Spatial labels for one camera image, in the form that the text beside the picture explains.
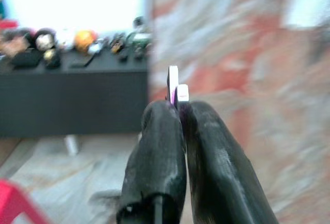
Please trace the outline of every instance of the toy figure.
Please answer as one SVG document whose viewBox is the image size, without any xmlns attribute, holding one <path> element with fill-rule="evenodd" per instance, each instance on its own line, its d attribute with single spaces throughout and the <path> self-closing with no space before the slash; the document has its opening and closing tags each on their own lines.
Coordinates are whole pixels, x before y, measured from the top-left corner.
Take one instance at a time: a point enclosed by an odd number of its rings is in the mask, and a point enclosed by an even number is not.
<svg viewBox="0 0 330 224">
<path fill-rule="evenodd" d="M 109 43 L 109 39 L 98 39 L 94 41 L 91 45 L 88 47 L 88 54 L 94 55 L 99 54 L 101 50 Z"/>
<path fill-rule="evenodd" d="M 127 44 L 133 47 L 134 58 L 142 59 L 147 55 L 151 43 L 151 33 L 145 25 L 143 17 L 137 17 L 133 21 L 134 32 L 127 37 Z"/>
<path fill-rule="evenodd" d="M 125 47 L 125 33 L 115 34 L 110 42 L 112 53 L 116 54 Z"/>
<path fill-rule="evenodd" d="M 89 46 L 96 41 L 96 33 L 90 30 L 79 31 L 74 39 L 77 51 L 87 53 Z"/>
<path fill-rule="evenodd" d="M 28 48 L 25 51 L 17 53 L 10 61 L 15 67 L 36 67 L 38 66 L 42 54 L 35 48 Z"/>
<path fill-rule="evenodd" d="M 13 58 L 17 53 L 23 52 L 29 47 L 24 36 L 18 34 L 15 29 L 4 30 L 0 41 L 1 52 L 9 58 Z"/>
<path fill-rule="evenodd" d="M 73 31 L 64 29 L 55 35 L 56 47 L 62 51 L 70 51 L 74 48 L 75 34 Z"/>
<path fill-rule="evenodd" d="M 55 47 L 55 32 L 48 28 L 40 29 L 35 34 L 36 48 L 39 51 L 47 51 Z"/>
<path fill-rule="evenodd" d="M 128 49 L 124 48 L 118 53 L 118 59 L 122 63 L 126 63 L 128 60 Z"/>
<path fill-rule="evenodd" d="M 46 68 L 57 68 L 61 65 L 61 57 L 56 49 L 49 49 L 43 55 Z"/>
<path fill-rule="evenodd" d="M 20 28 L 17 30 L 18 36 L 23 36 L 28 42 L 29 48 L 36 48 L 35 32 L 29 28 Z"/>
</svg>

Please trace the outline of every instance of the pliers jaw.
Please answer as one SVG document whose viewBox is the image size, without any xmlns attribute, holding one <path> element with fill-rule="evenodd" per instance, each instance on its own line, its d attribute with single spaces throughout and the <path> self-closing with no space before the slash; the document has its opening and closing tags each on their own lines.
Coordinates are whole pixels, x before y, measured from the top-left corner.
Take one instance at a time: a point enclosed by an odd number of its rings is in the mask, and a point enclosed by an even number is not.
<svg viewBox="0 0 330 224">
<path fill-rule="evenodd" d="M 178 111 L 180 111 L 180 106 L 189 102 L 188 85 L 179 84 L 179 70 L 176 65 L 169 66 L 166 100 L 175 106 Z"/>
</svg>

